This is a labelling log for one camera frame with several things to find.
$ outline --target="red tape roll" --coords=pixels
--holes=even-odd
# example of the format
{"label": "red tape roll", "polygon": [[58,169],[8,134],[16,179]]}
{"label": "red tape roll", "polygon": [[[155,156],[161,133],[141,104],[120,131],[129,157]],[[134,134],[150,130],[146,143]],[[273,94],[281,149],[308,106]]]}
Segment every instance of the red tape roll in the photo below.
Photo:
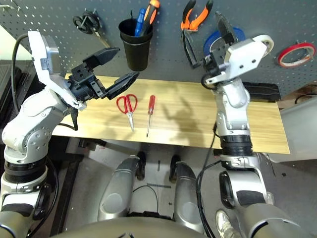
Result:
{"label": "red tape roll", "polygon": [[[287,56],[289,53],[298,50],[298,49],[306,49],[309,53],[303,57],[302,59],[299,59],[298,61],[290,62],[290,63],[285,63],[283,62],[283,59],[285,56]],[[297,67],[302,64],[305,64],[306,62],[310,61],[313,56],[316,53],[316,48],[312,43],[304,42],[304,43],[299,43],[293,46],[290,46],[286,48],[285,50],[282,51],[282,53],[278,57],[278,63],[280,66],[284,68],[292,68],[292,67]]]}

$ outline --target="blue tape roll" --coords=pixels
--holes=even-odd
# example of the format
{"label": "blue tape roll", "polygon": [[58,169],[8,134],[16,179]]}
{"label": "blue tape roll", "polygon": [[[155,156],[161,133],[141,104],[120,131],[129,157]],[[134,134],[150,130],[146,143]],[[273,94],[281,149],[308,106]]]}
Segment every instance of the blue tape roll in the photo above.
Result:
{"label": "blue tape roll", "polygon": [[[238,27],[233,27],[233,31],[236,34],[236,37],[238,38],[239,41],[244,41],[246,39],[246,36],[244,35],[243,30],[241,30]],[[205,41],[204,43],[204,55],[207,56],[210,54],[210,46],[212,45],[213,42],[215,42],[219,37],[221,37],[219,31],[213,32]]]}

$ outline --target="wooden board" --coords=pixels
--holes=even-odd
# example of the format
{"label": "wooden board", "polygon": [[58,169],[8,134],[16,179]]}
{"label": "wooden board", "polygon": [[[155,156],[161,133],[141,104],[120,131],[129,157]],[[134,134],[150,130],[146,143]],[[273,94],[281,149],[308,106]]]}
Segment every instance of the wooden board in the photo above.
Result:
{"label": "wooden board", "polygon": [[[107,88],[114,77],[98,76]],[[57,126],[53,135],[140,141],[183,146],[209,147],[216,118],[216,104],[211,91],[200,83],[137,79],[123,94],[138,98],[133,114],[132,132],[128,118],[119,112],[116,99],[90,100],[79,113],[79,130]],[[156,96],[149,137],[146,137],[148,104]],[[254,151],[289,154],[280,113],[275,103],[251,102],[248,108]],[[63,123],[72,124],[70,116]],[[219,140],[215,148],[220,148]]]}

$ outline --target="scissors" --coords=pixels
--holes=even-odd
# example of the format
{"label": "scissors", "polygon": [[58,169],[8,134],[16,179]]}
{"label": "scissors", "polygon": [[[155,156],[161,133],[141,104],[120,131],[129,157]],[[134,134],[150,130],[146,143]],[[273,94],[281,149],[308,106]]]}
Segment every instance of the scissors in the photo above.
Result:
{"label": "scissors", "polygon": [[104,44],[105,47],[109,48],[110,45],[108,42],[100,36],[98,33],[99,29],[101,28],[99,23],[99,17],[96,13],[96,9],[93,12],[85,10],[83,16],[74,16],[73,17],[73,23],[77,27],[78,30],[80,30],[83,33],[86,34],[93,34],[99,38],[99,40]]}
{"label": "scissors", "polygon": [[[134,108],[132,108],[132,106],[131,106],[131,101],[130,101],[131,97],[135,99]],[[119,105],[120,101],[122,101],[122,100],[123,100],[124,110],[122,110],[120,105]],[[138,99],[133,94],[128,94],[126,96],[121,96],[121,97],[119,97],[117,99],[117,107],[123,114],[126,114],[128,116],[130,127],[131,127],[132,131],[134,131],[132,114],[135,111],[135,109],[137,108],[137,105],[138,105]]]}

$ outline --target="gray pegboard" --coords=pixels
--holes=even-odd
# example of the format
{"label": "gray pegboard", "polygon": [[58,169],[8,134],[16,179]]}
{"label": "gray pegboard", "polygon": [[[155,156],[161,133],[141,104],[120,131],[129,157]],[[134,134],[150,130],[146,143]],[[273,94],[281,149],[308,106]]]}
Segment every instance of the gray pegboard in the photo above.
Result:
{"label": "gray pegboard", "polygon": [[[121,51],[107,65],[95,70],[97,75],[121,76],[130,71],[127,67],[123,43],[119,36],[119,23],[137,16],[148,0],[16,0],[20,11],[9,9],[0,14],[0,24],[13,36],[28,30],[38,30],[51,35],[59,47],[63,73],[80,64],[82,59],[103,47],[94,35],[86,35],[76,29],[72,17],[82,15],[86,9],[97,9],[102,22],[100,34],[111,46]],[[2,4],[14,5],[11,0],[0,0]],[[204,71],[192,70],[180,41],[180,22],[187,0],[160,0],[159,14],[154,23],[154,34],[150,45],[148,68],[140,78],[199,82]],[[200,14],[206,0],[197,0],[192,16]],[[214,0],[212,13],[193,33],[193,48],[197,58],[203,57],[203,44],[216,30],[214,12],[221,11],[233,26],[243,29],[247,38],[260,34],[270,35],[275,46],[258,69],[242,76],[244,81],[275,83],[282,96],[317,80],[317,60],[306,65],[284,69],[275,62],[275,57],[284,48],[307,41],[316,44],[317,2],[316,0]]]}

